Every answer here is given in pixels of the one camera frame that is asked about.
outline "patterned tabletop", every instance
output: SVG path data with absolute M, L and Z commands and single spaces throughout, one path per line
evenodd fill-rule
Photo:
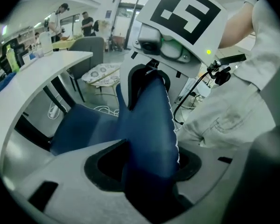
M 82 76 L 82 80 L 95 86 L 112 86 L 119 81 L 121 63 L 102 63 Z

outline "bottle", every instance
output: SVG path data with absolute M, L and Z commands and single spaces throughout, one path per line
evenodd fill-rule
M 7 60 L 8 60 L 8 63 L 11 67 L 11 70 L 14 72 L 18 72 L 19 71 L 19 66 L 18 66 L 18 63 L 15 59 L 15 54 L 14 54 L 14 49 L 12 49 L 10 47 L 10 45 L 7 45 L 7 52 L 6 52 L 6 57 L 7 57 Z
M 42 52 L 44 56 L 53 54 L 53 45 L 51 41 L 50 32 L 42 32 L 39 36 L 39 41 L 42 45 Z

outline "white countertop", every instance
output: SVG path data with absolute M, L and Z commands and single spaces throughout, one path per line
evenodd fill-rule
M 85 51 L 54 52 L 19 71 L 0 92 L 0 174 L 10 135 L 28 104 L 55 77 L 91 56 Z

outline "black slot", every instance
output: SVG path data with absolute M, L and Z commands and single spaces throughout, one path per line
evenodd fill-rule
M 34 194 L 32 194 L 28 201 L 39 211 L 43 212 L 57 187 L 58 183 L 45 181 L 39 186 Z
M 228 164 L 231 164 L 231 162 L 232 162 L 232 159 L 227 158 L 227 157 L 220 157 L 220 158 L 218 158 L 218 160 L 221 161 L 221 162 L 228 163 Z
M 135 51 L 135 52 L 132 54 L 131 58 L 134 59 L 134 58 L 137 56 L 137 54 L 138 54 L 138 53 Z
M 177 73 L 176 73 L 176 78 L 180 78 L 181 77 L 181 73 L 178 71 Z

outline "man in black shirt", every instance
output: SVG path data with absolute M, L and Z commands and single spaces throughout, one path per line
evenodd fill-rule
M 91 29 L 93 24 L 93 18 L 88 16 L 87 12 L 83 12 L 83 21 L 82 21 L 82 27 L 84 36 L 91 36 Z

